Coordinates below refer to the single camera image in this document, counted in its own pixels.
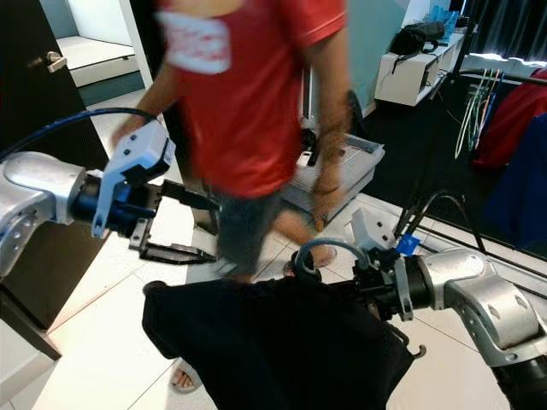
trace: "black cloth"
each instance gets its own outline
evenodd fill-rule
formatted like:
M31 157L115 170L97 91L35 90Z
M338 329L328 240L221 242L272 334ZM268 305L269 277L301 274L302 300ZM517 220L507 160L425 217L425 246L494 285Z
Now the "black cloth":
M414 358L388 325L311 277L146 292L143 327L220 410L385 409Z
M545 0L473 0L479 2L479 31L474 53L504 58L547 60L547 2Z

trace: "blue clip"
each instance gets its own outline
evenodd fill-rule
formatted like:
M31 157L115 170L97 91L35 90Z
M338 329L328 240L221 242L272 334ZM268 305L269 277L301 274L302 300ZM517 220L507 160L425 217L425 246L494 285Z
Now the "blue clip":
M414 254L414 251L418 248L419 244L420 239L413 237L409 233L405 233L401 238L401 242L399 242L396 251L399 254L411 256Z

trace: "black bag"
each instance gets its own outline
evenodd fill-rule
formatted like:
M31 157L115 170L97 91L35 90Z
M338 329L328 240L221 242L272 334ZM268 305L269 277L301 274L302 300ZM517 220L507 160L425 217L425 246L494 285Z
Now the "black bag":
M397 33L391 44L390 52L399 55L393 66L393 73L399 62L404 62L420 53L433 53L438 47L438 41L444 37L444 24L441 21L433 23L412 24ZM432 43L432 49L426 49L426 43Z

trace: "black floor mat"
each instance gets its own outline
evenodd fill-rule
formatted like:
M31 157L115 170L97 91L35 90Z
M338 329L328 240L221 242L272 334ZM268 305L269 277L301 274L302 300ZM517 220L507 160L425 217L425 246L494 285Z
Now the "black floor mat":
M414 108L381 102L366 118L366 125L368 137L385 144L385 157L377 166L373 181L363 192L404 207L408 205L425 167L425 182L419 189L421 197L438 190L463 194L469 217L477 222L481 234L511 247L504 235L482 218L482 209L503 175L503 169L476 169L470 164L469 154L464 152L458 160L454 159L460 124L450 115L461 120L468 88L473 82L474 79L458 79L454 84L447 82L434 102L425 100ZM494 108L514 88L515 85L503 84ZM431 148L432 159L429 161ZM428 216L468 230L461 215L449 202L432 206ZM538 244L526 251L547 260L547 244Z

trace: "blue garment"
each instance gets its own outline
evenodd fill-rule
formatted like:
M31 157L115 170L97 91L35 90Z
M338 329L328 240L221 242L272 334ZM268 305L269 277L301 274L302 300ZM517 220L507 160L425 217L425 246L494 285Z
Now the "blue garment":
M547 242L547 114L530 123L483 215L517 248Z
M433 23L435 21L441 21L444 23L444 37L439 40L441 44L447 44L450 42L450 36L456 29L456 22L458 20L457 11L447 11L440 6L433 7L431 13L427 16L426 22Z

